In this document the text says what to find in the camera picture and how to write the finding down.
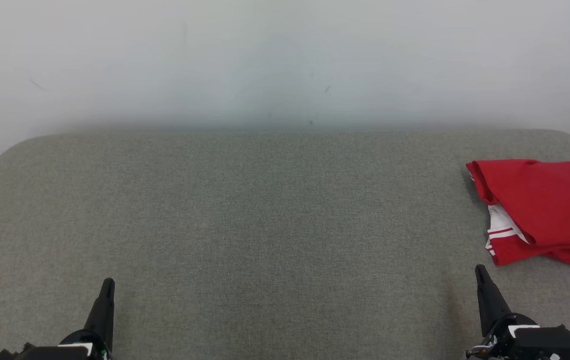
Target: gray cushion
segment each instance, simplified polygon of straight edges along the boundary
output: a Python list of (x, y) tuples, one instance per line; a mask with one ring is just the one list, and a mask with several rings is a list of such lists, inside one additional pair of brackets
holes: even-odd
[(474, 266), (570, 328), (570, 265), (497, 268), (465, 163), (570, 160), (550, 130), (38, 137), (0, 157), (0, 350), (57, 344), (116, 281), (139, 359), (457, 359)]

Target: white stripe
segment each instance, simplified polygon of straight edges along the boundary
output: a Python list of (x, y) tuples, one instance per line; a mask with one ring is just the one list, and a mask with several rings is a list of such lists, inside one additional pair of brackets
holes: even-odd
[(511, 237), (515, 234), (516, 234), (516, 231), (513, 231), (513, 230), (504, 231), (504, 232), (499, 232), (498, 234), (489, 234), (489, 239), (506, 238), (506, 237)]
[(495, 233), (496, 231), (502, 231), (502, 230), (513, 230), (514, 228), (511, 226), (503, 226), (503, 227), (499, 227), (499, 228), (490, 228), (489, 230), (487, 230), (488, 233)]

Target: red cloth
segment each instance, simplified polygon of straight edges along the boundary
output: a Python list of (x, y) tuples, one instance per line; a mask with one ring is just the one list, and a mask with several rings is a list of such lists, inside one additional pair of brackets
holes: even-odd
[(524, 237), (513, 226), (491, 228), (487, 249), (495, 264), (536, 255), (570, 264), (570, 161), (473, 161), (467, 169), (484, 202), (502, 205)]

